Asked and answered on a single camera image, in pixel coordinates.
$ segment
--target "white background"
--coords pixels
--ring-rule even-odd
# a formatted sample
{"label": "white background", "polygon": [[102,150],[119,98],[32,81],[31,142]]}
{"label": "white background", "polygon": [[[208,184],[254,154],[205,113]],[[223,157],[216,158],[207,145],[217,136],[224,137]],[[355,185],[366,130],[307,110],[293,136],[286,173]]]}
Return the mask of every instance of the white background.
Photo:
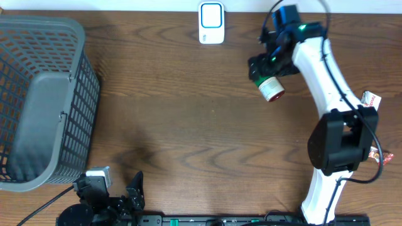
{"label": "white background", "polygon": [[[402,0],[326,0],[333,13],[402,13]],[[197,11],[199,0],[0,0],[3,9]],[[228,12],[263,12],[276,0],[221,0]],[[317,0],[298,3],[300,12],[322,12]]]}

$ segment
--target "plastic basket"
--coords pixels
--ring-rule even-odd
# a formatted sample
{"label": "plastic basket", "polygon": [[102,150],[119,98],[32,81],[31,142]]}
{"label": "plastic basket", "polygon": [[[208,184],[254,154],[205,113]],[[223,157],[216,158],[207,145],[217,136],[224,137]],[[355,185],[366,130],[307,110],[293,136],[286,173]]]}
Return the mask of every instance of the plastic basket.
{"label": "plastic basket", "polygon": [[70,183],[86,168],[99,81],[76,21],[0,16],[0,190]]}

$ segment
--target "white can lid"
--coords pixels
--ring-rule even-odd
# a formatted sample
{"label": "white can lid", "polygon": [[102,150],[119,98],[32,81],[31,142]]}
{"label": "white can lid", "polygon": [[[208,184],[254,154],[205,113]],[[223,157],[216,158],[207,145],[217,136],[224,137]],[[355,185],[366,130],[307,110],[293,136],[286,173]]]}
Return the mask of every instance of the white can lid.
{"label": "white can lid", "polygon": [[285,89],[276,77],[265,80],[258,89],[268,102],[277,100],[285,94]]}

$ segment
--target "wooden surface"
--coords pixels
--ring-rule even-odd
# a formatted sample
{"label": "wooden surface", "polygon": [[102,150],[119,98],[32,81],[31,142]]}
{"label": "wooden surface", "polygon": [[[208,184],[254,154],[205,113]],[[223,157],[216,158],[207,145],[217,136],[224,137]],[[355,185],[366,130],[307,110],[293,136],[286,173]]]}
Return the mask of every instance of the wooden surface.
{"label": "wooden surface", "polygon": [[[87,33],[86,53],[102,80],[89,166],[109,165],[112,196],[144,171],[146,209],[171,214],[265,214],[294,211],[313,168],[307,139],[317,110],[301,75],[282,78],[286,94],[267,103],[248,80],[247,59],[264,14],[227,13],[225,42],[198,42],[196,13],[6,11],[64,16]],[[304,14],[305,21],[323,19]],[[372,225],[402,220],[402,16],[335,14],[332,48],[360,97],[383,99],[378,136],[395,154],[371,185],[349,183],[337,213],[366,213]],[[355,178],[369,178],[374,160]],[[28,193],[0,192],[1,225],[15,225],[64,190],[44,185]],[[54,225],[78,202],[74,192],[27,225]]]}

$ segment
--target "wooden table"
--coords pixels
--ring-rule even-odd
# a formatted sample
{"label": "wooden table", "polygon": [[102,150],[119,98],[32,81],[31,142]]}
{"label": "wooden table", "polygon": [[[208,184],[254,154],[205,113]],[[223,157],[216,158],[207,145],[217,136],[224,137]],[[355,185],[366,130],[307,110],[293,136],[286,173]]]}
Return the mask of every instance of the wooden table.
{"label": "wooden table", "polygon": [[[112,169],[112,196],[144,171],[146,209],[171,214],[265,214],[294,211],[312,177],[307,139],[318,122],[303,77],[282,78],[286,94],[267,103],[248,80],[247,59],[264,14],[227,13],[225,42],[198,42],[196,13],[6,11],[64,16],[87,33],[86,53],[102,82],[89,167]],[[303,14],[305,21],[324,19]],[[371,185],[349,183],[337,213],[366,213],[372,225],[402,220],[402,16],[335,14],[332,48],[360,97],[383,99],[378,136],[395,154]],[[373,159],[355,178],[369,178]],[[15,225],[67,185],[0,192],[1,225]],[[74,192],[27,225],[54,225],[79,199]]]}

